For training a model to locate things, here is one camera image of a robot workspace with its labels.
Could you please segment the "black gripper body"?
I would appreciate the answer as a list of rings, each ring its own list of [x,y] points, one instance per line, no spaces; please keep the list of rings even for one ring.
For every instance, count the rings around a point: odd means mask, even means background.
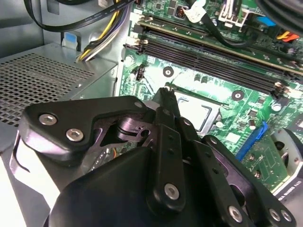
[[[151,151],[132,150],[78,178],[60,193],[49,216],[51,227],[212,227],[205,187],[184,163],[186,206],[162,215],[146,201]]]

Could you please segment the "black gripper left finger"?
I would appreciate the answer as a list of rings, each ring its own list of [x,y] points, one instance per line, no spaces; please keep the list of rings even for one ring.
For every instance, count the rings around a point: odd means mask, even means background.
[[[59,194],[71,182],[132,150],[151,151],[146,201],[156,214],[178,214],[186,206],[182,144],[171,110],[169,90],[160,88],[151,108],[134,96],[118,96],[27,107],[18,129],[18,143],[25,153],[34,153],[38,163],[20,157],[35,190],[37,174],[43,187],[58,187]]]

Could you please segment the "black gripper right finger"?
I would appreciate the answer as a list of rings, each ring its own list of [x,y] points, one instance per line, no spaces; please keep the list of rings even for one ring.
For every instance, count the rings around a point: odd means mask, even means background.
[[[291,212],[216,137],[199,138],[191,122],[180,116],[177,92],[168,94],[185,150],[208,186],[215,226],[295,227]]]

